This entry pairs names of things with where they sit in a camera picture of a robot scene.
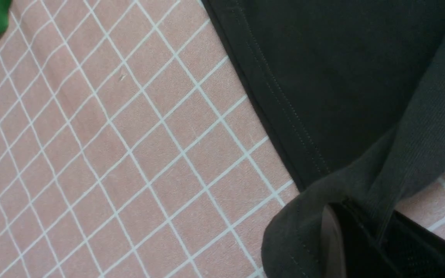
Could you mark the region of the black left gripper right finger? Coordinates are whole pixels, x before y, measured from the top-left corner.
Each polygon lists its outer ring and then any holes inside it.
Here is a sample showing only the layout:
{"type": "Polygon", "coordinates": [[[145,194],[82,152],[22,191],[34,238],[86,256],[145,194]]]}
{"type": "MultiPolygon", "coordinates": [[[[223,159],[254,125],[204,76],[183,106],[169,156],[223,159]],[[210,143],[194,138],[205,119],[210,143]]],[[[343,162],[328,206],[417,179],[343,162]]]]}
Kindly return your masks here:
{"type": "Polygon", "coordinates": [[[445,240],[395,212],[382,252],[397,278],[445,278],[445,240]]]}

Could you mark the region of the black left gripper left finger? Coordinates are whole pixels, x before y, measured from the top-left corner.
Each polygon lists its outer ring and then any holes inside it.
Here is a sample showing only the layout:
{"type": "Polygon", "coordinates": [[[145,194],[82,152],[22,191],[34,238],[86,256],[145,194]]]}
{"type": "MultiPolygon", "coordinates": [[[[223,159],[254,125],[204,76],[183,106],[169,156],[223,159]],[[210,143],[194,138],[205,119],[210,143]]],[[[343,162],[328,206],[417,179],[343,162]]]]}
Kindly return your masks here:
{"type": "Polygon", "coordinates": [[[342,203],[324,207],[320,227],[324,278],[377,278],[385,262],[355,214],[342,203]]]}

